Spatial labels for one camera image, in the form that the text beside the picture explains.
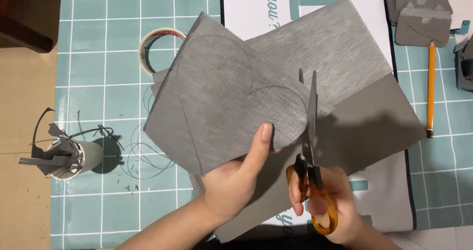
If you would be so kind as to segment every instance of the orange scissor handle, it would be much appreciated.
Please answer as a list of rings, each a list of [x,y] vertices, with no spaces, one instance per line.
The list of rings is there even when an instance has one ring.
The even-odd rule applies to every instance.
[[[289,182],[291,180],[291,176],[292,176],[294,171],[296,171],[296,170],[295,170],[293,165],[290,165],[290,166],[287,167],[287,169],[286,169],[287,184],[289,184]],[[307,174],[305,174],[304,180],[299,181],[299,191],[301,193],[301,197],[300,197],[300,202],[301,203],[303,203],[308,198],[308,196],[307,196],[307,189],[308,188],[309,188],[309,184],[308,184],[308,180],[307,180]],[[337,211],[335,209],[334,203],[330,199],[330,196],[328,195],[328,193],[323,188],[319,188],[318,186],[310,186],[310,194],[312,196],[320,196],[327,202],[327,205],[328,205],[328,212],[327,213],[328,213],[328,217],[329,217],[329,220],[330,220],[329,226],[327,228],[325,228],[319,223],[319,221],[314,216],[312,216],[312,225],[317,230],[317,232],[320,233],[321,235],[329,235],[329,234],[333,233],[334,230],[337,228],[338,215],[337,215]]]

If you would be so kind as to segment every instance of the paper cup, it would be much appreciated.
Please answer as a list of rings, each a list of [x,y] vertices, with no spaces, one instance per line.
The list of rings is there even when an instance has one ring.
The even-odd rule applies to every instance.
[[[62,166],[61,168],[48,174],[49,177],[58,180],[70,180],[83,172],[97,167],[103,162],[103,149],[99,144],[95,142],[78,141],[74,139],[72,140],[77,144],[79,153],[83,153],[84,158],[81,162],[82,166],[79,169],[73,169],[69,166]],[[61,141],[54,142],[49,146],[48,150],[56,147],[59,145],[59,143],[61,143]]]

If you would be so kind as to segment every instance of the yellow pencil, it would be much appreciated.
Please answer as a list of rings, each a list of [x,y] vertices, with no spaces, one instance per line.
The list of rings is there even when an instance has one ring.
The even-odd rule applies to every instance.
[[[435,45],[429,46],[429,85],[427,87],[427,138],[434,137]]]

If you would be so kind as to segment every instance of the hand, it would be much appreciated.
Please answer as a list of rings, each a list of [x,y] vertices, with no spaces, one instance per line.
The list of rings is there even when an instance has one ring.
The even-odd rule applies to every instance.
[[[243,162],[227,162],[202,177],[205,204],[222,224],[236,217],[253,196],[257,175],[268,157],[271,136],[272,124],[262,124]]]
[[[340,167],[320,168],[323,186],[332,199],[338,214],[338,226],[335,231],[327,235],[327,239],[338,244],[349,244],[360,236],[366,224],[355,207],[352,189],[347,175]],[[297,216],[302,215],[304,206],[300,203],[299,178],[293,172],[289,182],[289,199]],[[309,213],[317,218],[323,227],[328,227],[328,205],[319,196],[310,196],[307,207]]]

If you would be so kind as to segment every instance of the tape roll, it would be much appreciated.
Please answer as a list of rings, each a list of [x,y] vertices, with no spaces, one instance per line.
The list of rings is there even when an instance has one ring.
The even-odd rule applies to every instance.
[[[161,29],[155,29],[151,31],[150,33],[148,33],[139,44],[139,48],[138,48],[139,63],[141,64],[143,69],[145,69],[145,71],[148,72],[151,76],[153,75],[154,72],[151,71],[150,60],[148,57],[149,49],[151,47],[151,44],[153,44],[153,42],[155,42],[158,38],[165,35],[173,35],[182,40],[186,39],[186,35],[177,29],[161,28]]]

